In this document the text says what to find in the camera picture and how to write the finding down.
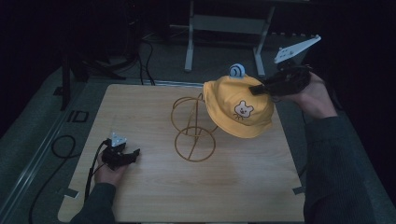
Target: handheld controller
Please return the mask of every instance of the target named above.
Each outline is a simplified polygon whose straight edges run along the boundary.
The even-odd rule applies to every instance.
[[[272,77],[261,80],[261,85],[249,87],[253,95],[270,94],[273,96],[283,96],[295,94],[302,91],[310,82],[311,68],[305,65],[297,65],[292,57],[309,48],[320,40],[316,36],[305,42],[279,49],[275,58],[278,63],[278,72]]]
[[[140,154],[140,148],[135,150],[133,153],[122,153],[126,146],[126,138],[118,136],[115,133],[112,134],[111,139],[107,138],[105,144],[107,147],[103,151],[102,161],[112,170],[117,169],[117,167],[136,162],[136,159]]]

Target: hat brim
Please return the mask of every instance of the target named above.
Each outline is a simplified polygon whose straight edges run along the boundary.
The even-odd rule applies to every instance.
[[[271,120],[268,123],[259,124],[255,126],[247,126],[239,122],[235,122],[234,119],[228,117],[216,99],[214,93],[215,81],[208,81],[204,84],[204,97],[207,113],[213,122],[215,122],[224,132],[234,135],[240,138],[254,138],[265,132],[272,127]]]

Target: cartoon bear print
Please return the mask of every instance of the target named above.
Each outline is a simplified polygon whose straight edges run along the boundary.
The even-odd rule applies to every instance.
[[[241,101],[239,105],[235,107],[235,118],[236,119],[243,119],[243,118],[248,118],[250,117],[250,112],[253,111],[254,108],[252,105],[247,106],[247,103],[245,101]]]

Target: black controller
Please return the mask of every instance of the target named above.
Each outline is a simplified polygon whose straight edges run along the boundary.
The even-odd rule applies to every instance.
[[[311,68],[295,65],[292,61],[280,64],[279,71],[272,77],[261,80],[261,85],[249,87],[253,95],[270,94],[283,96],[302,91],[311,80]]]
[[[140,154],[140,148],[130,154],[122,153],[125,149],[126,143],[113,146],[111,144],[111,139],[106,140],[106,145],[107,147],[103,151],[102,161],[112,170],[117,169],[117,167],[136,162],[136,159]]]

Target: dark background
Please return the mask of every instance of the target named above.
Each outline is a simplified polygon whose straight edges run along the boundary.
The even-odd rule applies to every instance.
[[[0,3],[0,136],[45,78],[60,67],[61,52],[72,49],[106,61],[112,53],[124,54],[127,42],[129,56],[134,57],[145,26],[166,40],[169,24],[188,24],[189,1],[127,3],[121,0]],[[249,16],[262,17],[259,7],[245,5],[242,10],[244,6],[240,3],[237,7],[212,4],[212,7],[197,4],[197,9],[208,14],[243,12],[239,16],[250,10]],[[329,90],[336,93],[340,108],[350,118],[393,203],[396,203],[395,15],[396,4],[390,0],[311,1],[280,4],[270,27],[272,35],[321,35],[322,40],[308,51],[304,62],[311,64],[328,82]],[[128,29],[127,21],[134,22],[129,27],[132,31],[129,36],[123,32]],[[83,72],[77,76],[81,80],[86,78]]]

